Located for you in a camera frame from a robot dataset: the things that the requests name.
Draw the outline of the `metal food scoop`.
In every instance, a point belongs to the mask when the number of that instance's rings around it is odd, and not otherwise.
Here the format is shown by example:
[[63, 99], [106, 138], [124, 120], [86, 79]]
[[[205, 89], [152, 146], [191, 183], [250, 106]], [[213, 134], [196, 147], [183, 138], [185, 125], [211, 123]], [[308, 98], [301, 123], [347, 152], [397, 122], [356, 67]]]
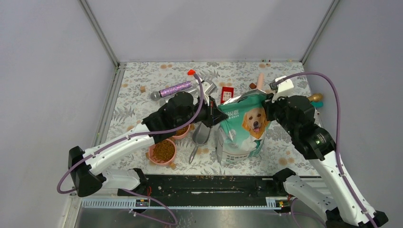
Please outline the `metal food scoop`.
[[207, 127], [204, 123], [200, 123], [200, 125], [195, 129], [195, 131], [192, 135], [194, 149], [190, 154], [189, 164], [192, 163], [192, 161], [197, 153], [198, 148], [205, 145], [208, 142], [210, 133], [211, 133], [211, 128]]

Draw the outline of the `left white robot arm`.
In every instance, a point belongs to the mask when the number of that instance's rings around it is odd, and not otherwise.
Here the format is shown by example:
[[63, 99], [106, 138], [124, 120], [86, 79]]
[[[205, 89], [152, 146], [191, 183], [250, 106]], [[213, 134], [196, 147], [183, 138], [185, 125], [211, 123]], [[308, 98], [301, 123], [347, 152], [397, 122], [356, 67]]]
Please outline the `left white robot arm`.
[[179, 92], [127, 133], [85, 150], [79, 146], [71, 148], [68, 173], [74, 191], [79, 197], [90, 196], [101, 189], [127, 189], [142, 195], [147, 191], [147, 183], [139, 169], [114, 170], [110, 165], [132, 152], [169, 139], [192, 123], [213, 127], [227, 118], [213, 98], [204, 101]]

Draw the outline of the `green pet food bag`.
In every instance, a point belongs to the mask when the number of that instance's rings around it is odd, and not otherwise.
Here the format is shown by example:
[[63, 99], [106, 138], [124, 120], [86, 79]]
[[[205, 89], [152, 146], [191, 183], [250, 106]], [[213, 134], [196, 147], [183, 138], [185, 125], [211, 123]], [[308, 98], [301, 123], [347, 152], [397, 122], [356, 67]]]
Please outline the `green pet food bag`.
[[270, 121], [262, 102], [267, 94], [255, 89], [219, 106], [228, 116], [217, 131], [216, 156], [221, 165], [256, 157], [262, 151]]

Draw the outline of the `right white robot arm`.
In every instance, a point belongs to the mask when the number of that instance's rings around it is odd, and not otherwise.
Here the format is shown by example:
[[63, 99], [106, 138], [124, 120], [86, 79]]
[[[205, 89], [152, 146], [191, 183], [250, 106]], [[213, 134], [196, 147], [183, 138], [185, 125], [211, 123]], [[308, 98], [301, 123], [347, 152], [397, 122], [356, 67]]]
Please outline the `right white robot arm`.
[[375, 228], [388, 222], [387, 215], [375, 210], [364, 199], [348, 172], [343, 171], [336, 154], [336, 143], [324, 128], [315, 124], [315, 109], [301, 95], [267, 95], [262, 102], [267, 120], [277, 121], [290, 135], [295, 149], [321, 176], [330, 196], [305, 183], [294, 171], [284, 168], [273, 176], [273, 191], [287, 193], [310, 207], [329, 228]]

